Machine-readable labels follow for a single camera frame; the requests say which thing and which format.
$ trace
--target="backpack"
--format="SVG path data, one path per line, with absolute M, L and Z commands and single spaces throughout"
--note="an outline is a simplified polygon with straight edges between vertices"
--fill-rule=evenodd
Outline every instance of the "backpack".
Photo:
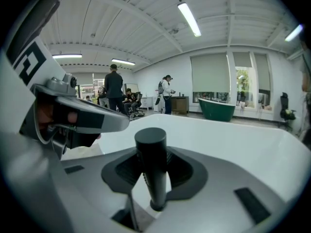
M 160 81 L 157 89 L 158 89 L 159 95 L 161 95 L 163 93 L 162 81 Z
M 105 87 L 102 85 L 101 87 L 99 87 L 98 88 L 98 94 L 99 94 L 99 96 L 101 96 L 101 95 L 105 95 L 105 91 L 106 91 L 106 89 L 105 89 Z

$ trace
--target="fluorescent light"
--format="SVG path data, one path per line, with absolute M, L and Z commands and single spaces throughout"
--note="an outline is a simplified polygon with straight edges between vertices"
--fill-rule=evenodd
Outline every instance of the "fluorescent light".
M 64 59 L 64 58 L 82 58 L 82 54 L 57 54 L 53 55 L 54 59 Z
M 187 20 L 189 26 L 191 27 L 194 36 L 198 37 L 201 36 L 201 32 L 199 30 L 198 24 L 196 23 L 193 14 L 191 13 L 188 5 L 185 2 L 182 2 L 177 6 L 181 13 L 184 15 L 185 19 Z
M 301 24 L 299 24 L 286 38 L 285 41 L 291 41 L 293 40 L 301 31 L 303 27 Z
M 134 62 L 129 62 L 129 61 L 126 61 L 126 60 L 112 59 L 111 61 L 112 61 L 112 62 L 123 63 L 123 64 L 128 64 L 128 65 L 131 65 L 131 66 L 135 65 Z

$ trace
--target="office chair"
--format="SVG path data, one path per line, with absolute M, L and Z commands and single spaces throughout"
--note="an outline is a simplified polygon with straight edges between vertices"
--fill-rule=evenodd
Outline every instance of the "office chair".
M 280 112 L 280 116 L 282 119 L 285 120 L 285 123 L 283 124 L 285 126 L 286 131 L 288 131 L 288 129 L 291 129 L 291 126 L 289 126 L 289 120 L 295 120 L 295 110 L 289 110 L 288 109 L 288 96 L 287 93 L 283 92 L 283 95 L 280 97 L 281 98 L 281 112 Z
M 143 111 L 139 109 L 139 107 L 141 106 L 142 94 L 140 92 L 136 92 L 135 95 L 137 97 L 138 102 L 137 102 L 137 105 L 135 106 L 134 112 L 132 108 L 130 107 L 129 109 L 129 113 L 131 113 L 130 118 L 143 117 L 145 115 L 145 113 L 143 113 Z

